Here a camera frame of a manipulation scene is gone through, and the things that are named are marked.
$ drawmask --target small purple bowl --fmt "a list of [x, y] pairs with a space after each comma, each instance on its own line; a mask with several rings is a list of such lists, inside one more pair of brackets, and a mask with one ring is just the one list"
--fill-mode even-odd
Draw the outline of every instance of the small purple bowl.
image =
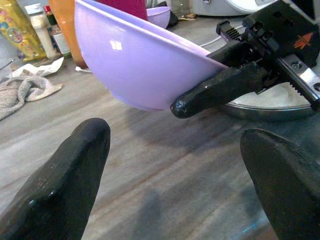
[[169, 109], [178, 96], [226, 68], [185, 38], [93, 0], [76, 0], [75, 31], [93, 74], [140, 109]]
[[148, 8], [146, 10], [148, 16], [148, 22], [155, 24], [161, 28], [166, 29], [170, 20], [170, 7], [169, 6], [159, 6]]

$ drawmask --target red container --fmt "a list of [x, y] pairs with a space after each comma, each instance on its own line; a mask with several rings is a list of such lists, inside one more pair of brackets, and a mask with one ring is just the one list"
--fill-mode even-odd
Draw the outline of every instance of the red container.
[[143, 20], [147, 20], [147, 10], [145, 0], [97, 0], [115, 9], [119, 9], [128, 14], [134, 15]]

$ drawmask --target bottle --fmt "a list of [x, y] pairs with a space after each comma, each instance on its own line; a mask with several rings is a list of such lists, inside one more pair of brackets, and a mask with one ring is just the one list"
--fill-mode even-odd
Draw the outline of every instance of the bottle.
[[182, 17], [190, 13], [189, 0], [175, 0], [171, 1], [171, 10], [178, 17]]
[[50, 8], [60, 26], [70, 48], [76, 65], [86, 69], [87, 65], [81, 55], [75, 31], [75, 0], [49, 0]]
[[147, 9], [145, 0], [97, 0], [99, 3], [119, 9], [128, 14], [147, 21]]
[[40, 4], [37, 3], [25, 6], [25, 10], [30, 16], [31, 25], [40, 39], [46, 57], [52, 60], [57, 59], [60, 56], [60, 53], [57, 52], [57, 50], [52, 45], [51, 38], [47, 30], [47, 28], [49, 27], [48, 20], [44, 15]]
[[50, 6], [44, 6], [43, 9], [44, 9], [44, 11], [46, 13], [46, 17], [48, 18], [49, 23], [51, 25], [50, 34], [53, 37], [54, 41], [56, 42], [60, 53], [65, 58], [71, 57], [71, 52], [68, 47], [68, 44], [65, 40], [63, 33], [61, 32], [60, 27], [57, 24], [57, 21], [56, 21], [54, 14], [51, 12]]
[[16, 0], [0, 0], [0, 32], [23, 53], [24, 62], [46, 57], [35, 30]]

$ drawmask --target dish towel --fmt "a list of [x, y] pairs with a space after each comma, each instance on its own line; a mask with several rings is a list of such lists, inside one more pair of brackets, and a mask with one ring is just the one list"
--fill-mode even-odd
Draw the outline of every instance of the dish towel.
[[11, 77], [0, 84], [0, 120], [22, 108], [25, 101], [43, 99], [60, 89], [42, 76]]

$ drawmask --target gray countertop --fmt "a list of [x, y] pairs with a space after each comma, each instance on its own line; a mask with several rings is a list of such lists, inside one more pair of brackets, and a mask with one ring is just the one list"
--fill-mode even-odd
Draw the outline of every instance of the gray countertop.
[[[173, 31], [203, 44], [217, 36], [219, 20], [180, 22]], [[319, 114], [265, 123], [209, 109], [181, 120], [121, 103], [92, 74], [75, 72], [71, 59], [49, 79], [63, 89], [0, 122], [0, 212], [79, 123], [103, 118], [111, 148], [84, 240], [254, 239], [270, 227], [241, 158], [244, 130], [270, 130], [319, 155]]]

